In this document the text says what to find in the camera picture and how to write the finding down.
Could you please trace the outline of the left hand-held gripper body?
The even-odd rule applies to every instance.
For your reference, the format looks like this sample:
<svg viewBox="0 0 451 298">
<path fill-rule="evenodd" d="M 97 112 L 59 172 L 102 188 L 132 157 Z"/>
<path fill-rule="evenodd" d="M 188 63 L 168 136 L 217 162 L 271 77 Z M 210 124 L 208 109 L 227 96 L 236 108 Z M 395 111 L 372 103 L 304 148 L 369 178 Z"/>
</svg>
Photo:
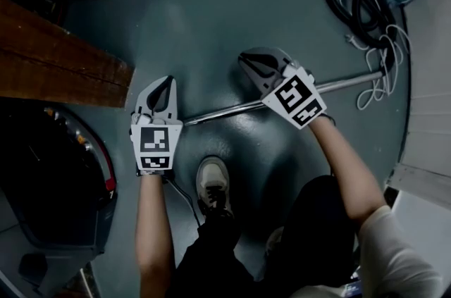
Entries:
<svg viewBox="0 0 451 298">
<path fill-rule="evenodd" d="M 163 175 L 173 169 L 183 122 L 177 111 L 153 111 L 140 106 L 132 114 L 130 139 L 138 175 Z"/>
</svg>

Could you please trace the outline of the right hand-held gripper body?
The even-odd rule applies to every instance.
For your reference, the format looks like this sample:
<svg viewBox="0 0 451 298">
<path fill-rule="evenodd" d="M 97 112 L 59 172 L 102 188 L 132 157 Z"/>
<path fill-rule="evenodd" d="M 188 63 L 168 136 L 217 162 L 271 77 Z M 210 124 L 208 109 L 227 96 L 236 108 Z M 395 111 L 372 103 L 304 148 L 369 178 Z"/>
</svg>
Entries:
<svg viewBox="0 0 451 298">
<path fill-rule="evenodd" d="M 326 104 L 314 86 L 312 75 L 293 64 L 283 69 L 281 82 L 261 101 L 298 130 L 326 111 Z"/>
</svg>

